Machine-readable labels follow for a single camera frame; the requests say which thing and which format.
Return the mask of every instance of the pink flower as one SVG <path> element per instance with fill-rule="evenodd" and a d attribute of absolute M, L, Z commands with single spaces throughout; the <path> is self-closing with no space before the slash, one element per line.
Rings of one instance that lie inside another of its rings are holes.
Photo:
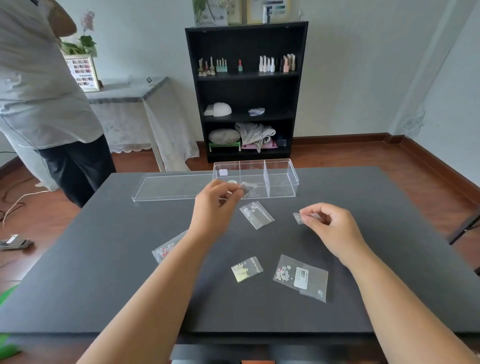
<path fill-rule="evenodd" d="M 93 31 L 93 18 L 95 18 L 95 13 L 88 11 L 85 13 L 84 17 L 82 18 L 81 24 L 84 29 L 84 33 L 87 30 Z"/>

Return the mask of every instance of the acrylic organizer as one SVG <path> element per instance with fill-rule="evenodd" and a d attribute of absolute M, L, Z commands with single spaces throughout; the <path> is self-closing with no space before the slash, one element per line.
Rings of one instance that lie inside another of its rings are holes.
<path fill-rule="evenodd" d="M 213 178 L 222 181 L 256 183 L 245 199 L 295 197 L 299 179 L 290 159 L 216 162 Z"/>
<path fill-rule="evenodd" d="M 210 171 L 146 173 L 140 179 L 132 200 L 164 201 L 193 199 L 212 180 Z"/>

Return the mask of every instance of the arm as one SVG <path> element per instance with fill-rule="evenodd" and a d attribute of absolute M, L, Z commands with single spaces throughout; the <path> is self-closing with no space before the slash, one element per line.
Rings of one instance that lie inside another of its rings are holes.
<path fill-rule="evenodd" d="M 50 2 L 53 9 L 48 16 L 48 22 L 57 38 L 61 36 L 71 36 L 77 31 L 77 26 L 67 12 L 55 1 L 45 0 Z"/>
<path fill-rule="evenodd" d="M 95 339 L 78 364 L 168 361 L 202 262 L 216 238 L 227 229 L 242 196 L 239 185 L 218 180 L 198 194 L 187 234 Z M 227 199 L 222 205 L 221 197 Z"/>
<path fill-rule="evenodd" d="M 318 221 L 306 214 L 316 212 Z M 478 364 L 450 331 L 367 246 L 352 215 L 316 204 L 300 210 L 303 222 L 353 274 L 384 354 L 391 364 Z"/>

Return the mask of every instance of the pink towel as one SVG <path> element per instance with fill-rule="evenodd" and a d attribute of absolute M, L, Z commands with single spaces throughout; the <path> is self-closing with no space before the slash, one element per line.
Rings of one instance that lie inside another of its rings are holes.
<path fill-rule="evenodd" d="M 242 149 L 257 149 L 257 146 L 255 144 L 247 144 L 246 146 L 241 146 L 241 148 Z M 262 149 L 273 149 L 273 148 L 278 148 L 273 139 L 271 139 L 269 142 L 264 143 L 262 145 Z"/>

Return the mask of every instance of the barcode label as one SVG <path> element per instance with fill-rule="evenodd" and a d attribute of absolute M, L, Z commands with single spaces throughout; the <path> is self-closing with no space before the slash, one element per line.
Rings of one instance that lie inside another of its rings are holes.
<path fill-rule="evenodd" d="M 308 285 L 308 270 L 297 267 L 293 285 L 302 290 L 306 290 Z"/>

